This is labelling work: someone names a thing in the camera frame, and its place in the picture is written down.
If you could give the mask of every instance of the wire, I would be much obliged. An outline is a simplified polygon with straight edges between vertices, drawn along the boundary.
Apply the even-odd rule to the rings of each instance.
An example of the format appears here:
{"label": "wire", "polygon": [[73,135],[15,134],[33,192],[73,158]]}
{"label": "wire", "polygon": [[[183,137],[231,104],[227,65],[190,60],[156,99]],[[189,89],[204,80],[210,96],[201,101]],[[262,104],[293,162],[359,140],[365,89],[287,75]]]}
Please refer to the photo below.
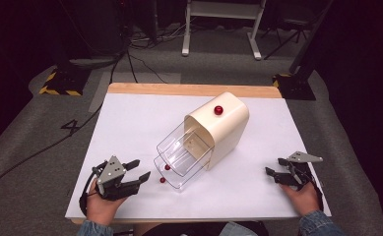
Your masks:
{"label": "wire", "polygon": [[97,194],[97,192],[94,192],[92,194],[88,194],[87,196],[89,197],[89,196],[96,195],[96,194]]}
{"label": "wire", "polygon": [[[117,66],[117,63],[120,61],[122,57],[122,54],[120,54],[118,56],[118,60],[114,63],[114,66],[112,67],[111,69],[111,75],[110,75],[110,81],[112,83],[112,77],[113,77],[113,73],[114,73],[114,69],[115,67]],[[98,112],[101,110],[102,108],[102,104],[98,107],[98,109],[80,126],[78,127],[78,129],[74,129],[70,134],[66,135],[65,137],[63,137],[62,139],[58,140],[57,142],[53,143],[52,145],[48,146],[48,147],[45,147],[37,152],[35,152],[34,154],[26,157],[25,159],[19,161],[17,164],[13,165],[12,167],[8,168],[6,171],[4,171],[1,175],[0,175],[0,180],[6,176],[8,173],[10,173],[12,170],[16,169],[17,167],[19,167],[20,165],[22,165],[23,163],[25,163],[26,161],[34,158],[35,156],[59,145],[60,143],[64,142],[65,140],[67,140],[68,138],[72,137],[74,134],[76,134],[78,131],[80,131],[82,128],[84,128],[97,114]]]}
{"label": "wire", "polygon": [[94,70],[99,69],[103,67],[107,67],[110,65],[113,65],[118,61],[118,57],[114,57],[113,59],[109,61],[103,61],[103,62],[93,62],[93,63],[77,63],[77,62],[71,62],[73,65],[77,66],[77,68],[81,70]]}
{"label": "wire", "polygon": [[303,175],[305,178],[307,178],[307,180],[309,182],[312,182],[312,183],[315,183],[315,180],[314,180],[314,176],[311,175],[311,178],[310,176],[308,176],[305,172],[302,172],[301,170],[297,169],[297,168],[294,168],[295,172],[297,172],[298,174],[301,174]]}
{"label": "wire", "polygon": [[145,63],[144,60],[139,59],[139,58],[136,58],[136,57],[134,57],[134,56],[132,56],[132,55],[129,55],[129,57],[132,57],[133,59],[136,59],[136,60],[138,60],[138,61],[141,61],[141,62],[143,63],[143,65],[145,65],[149,70],[151,70],[155,75],[157,75],[157,77],[158,77],[162,82],[164,82],[165,84],[168,84],[166,81],[164,81],[164,80],[158,75],[157,72],[155,72],[152,68],[150,68],[148,65],[146,65],[146,63]]}
{"label": "wire", "polygon": [[88,180],[87,180],[87,183],[86,183],[86,186],[84,187],[84,190],[83,190],[83,194],[86,194],[88,191],[87,191],[87,189],[88,189],[88,187],[90,186],[90,182],[91,182],[91,180],[94,178],[94,173],[92,173],[91,175],[90,175],[90,177],[88,177]]}
{"label": "wire", "polygon": [[136,84],[138,83],[138,80],[136,79],[135,71],[133,70],[133,65],[132,65],[132,60],[130,59],[130,53],[129,50],[127,50],[127,56],[129,58],[129,64],[130,64],[130,69],[132,70],[132,75],[133,78],[135,79]]}
{"label": "wire", "polygon": [[25,163],[26,161],[32,159],[33,157],[59,145],[60,143],[64,142],[66,139],[68,139],[69,137],[71,137],[72,135],[74,135],[75,133],[77,133],[79,130],[81,130],[85,125],[87,125],[92,119],[93,117],[96,116],[96,114],[99,112],[99,110],[101,109],[102,105],[99,106],[99,108],[96,110],[96,112],[94,112],[94,114],[89,118],[87,119],[86,122],[84,122],[84,124],[82,124],[79,129],[74,129],[69,135],[65,136],[64,138],[60,139],[59,141],[55,142],[54,144],[48,146],[48,147],[45,147],[37,152],[35,152],[34,154],[30,155],[29,157],[19,161],[17,164],[13,165],[12,167],[10,167],[9,169],[7,169],[4,173],[2,173],[0,175],[0,180],[5,176],[7,175],[8,173],[10,173],[12,170],[14,170],[15,168],[17,168],[18,166],[20,166],[21,164]]}
{"label": "wire", "polygon": [[[193,19],[191,19],[190,23],[192,23],[195,19],[197,19],[197,17],[194,17]],[[162,42],[168,42],[168,41],[172,41],[174,39],[176,39],[177,37],[180,37],[180,36],[184,36],[184,34],[180,34],[182,31],[185,30],[185,27],[186,25],[182,25],[180,27],[178,27],[177,29],[170,29],[169,31],[167,31],[167,29],[160,29],[163,31],[163,33],[161,33],[160,35],[157,36],[157,43],[154,43],[153,41],[151,41],[150,38],[148,37],[145,37],[145,36],[142,36],[142,33],[140,31],[136,31],[135,33],[138,33],[139,36],[138,37],[131,37],[131,43],[129,45],[129,47],[131,48],[134,48],[134,49],[152,49],[156,46],[158,46],[159,44],[161,44]],[[146,41],[146,45],[138,45],[138,44],[134,44],[134,42],[141,42],[141,41]]]}

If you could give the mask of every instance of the red ball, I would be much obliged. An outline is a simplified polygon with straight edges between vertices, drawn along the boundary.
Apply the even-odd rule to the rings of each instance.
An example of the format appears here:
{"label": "red ball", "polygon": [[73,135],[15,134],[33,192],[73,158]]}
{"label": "red ball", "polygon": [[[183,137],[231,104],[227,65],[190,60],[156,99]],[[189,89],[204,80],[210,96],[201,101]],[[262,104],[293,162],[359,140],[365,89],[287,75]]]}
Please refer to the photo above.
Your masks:
{"label": "red ball", "polygon": [[223,114],[223,108],[221,106],[215,107],[215,114],[216,115],[222,115]]}

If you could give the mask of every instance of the floor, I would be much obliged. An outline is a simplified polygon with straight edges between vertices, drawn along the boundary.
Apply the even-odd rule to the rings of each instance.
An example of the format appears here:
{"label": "floor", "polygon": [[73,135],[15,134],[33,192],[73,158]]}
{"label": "floor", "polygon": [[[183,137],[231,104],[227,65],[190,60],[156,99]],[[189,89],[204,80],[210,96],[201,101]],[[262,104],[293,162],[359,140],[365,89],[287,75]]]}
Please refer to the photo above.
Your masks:
{"label": "floor", "polygon": [[[154,48],[131,48],[131,56],[137,58],[131,58],[136,79],[138,83],[164,80],[175,84],[271,86],[273,75],[287,73],[304,40],[290,42],[269,60],[256,61],[247,41],[248,31],[199,30],[191,36],[188,57],[181,56],[182,37]],[[282,37],[289,34],[280,33]],[[273,32],[264,38],[259,35],[257,42],[263,54],[278,45]],[[38,94],[51,70],[53,67],[32,79],[32,101],[0,137],[0,175],[21,162],[0,180],[0,235],[75,235],[79,228],[64,215],[97,116],[63,142],[58,141],[68,131],[60,127],[73,119],[83,124],[92,117],[102,102],[111,66],[92,71],[82,96]],[[134,83],[127,56],[115,68],[113,80]],[[309,83],[316,100],[287,100],[287,105],[307,151],[326,157],[326,163],[316,165],[315,170],[323,182],[332,219],[348,235],[383,235],[378,196],[357,162],[328,100],[326,86],[317,73]],[[264,222],[270,235],[297,233],[297,218]],[[114,225],[116,231],[131,227]]]}

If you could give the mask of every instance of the human hand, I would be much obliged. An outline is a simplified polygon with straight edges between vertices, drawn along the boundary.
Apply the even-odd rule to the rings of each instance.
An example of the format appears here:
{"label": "human hand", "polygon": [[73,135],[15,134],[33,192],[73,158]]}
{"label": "human hand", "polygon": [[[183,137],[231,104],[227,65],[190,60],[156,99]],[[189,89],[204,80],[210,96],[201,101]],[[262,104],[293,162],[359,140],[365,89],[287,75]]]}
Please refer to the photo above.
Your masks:
{"label": "human hand", "polygon": [[96,192],[96,179],[93,180],[87,198],[87,220],[108,226],[114,218],[117,209],[127,198],[109,201],[104,200]]}
{"label": "human hand", "polygon": [[302,216],[320,209],[317,192],[311,182],[304,185],[304,187],[302,187],[299,191],[296,191],[287,185],[280,184],[280,186],[291,200],[294,208]]}

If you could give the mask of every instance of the yellow black hazard tape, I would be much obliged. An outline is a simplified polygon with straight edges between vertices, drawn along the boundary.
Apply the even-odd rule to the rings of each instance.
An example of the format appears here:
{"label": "yellow black hazard tape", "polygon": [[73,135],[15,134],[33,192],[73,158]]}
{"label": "yellow black hazard tape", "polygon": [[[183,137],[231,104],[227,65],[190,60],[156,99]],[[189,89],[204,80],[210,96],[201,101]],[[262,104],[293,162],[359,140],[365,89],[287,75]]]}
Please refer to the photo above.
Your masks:
{"label": "yellow black hazard tape", "polygon": [[285,77],[290,78],[292,76],[293,76],[293,74],[276,74],[272,77],[272,84],[274,87],[279,89],[280,88],[280,82],[279,82],[278,78],[285,78]]}
{"label": "yellow black hazard tape", "polygon": [[58,68],[53,69],[47,77],[46,82],[40,89],[40,94],[54,95],[82,95],[84,85],[90,76],[91,71],[80,71],[76,75],[59,71]]}

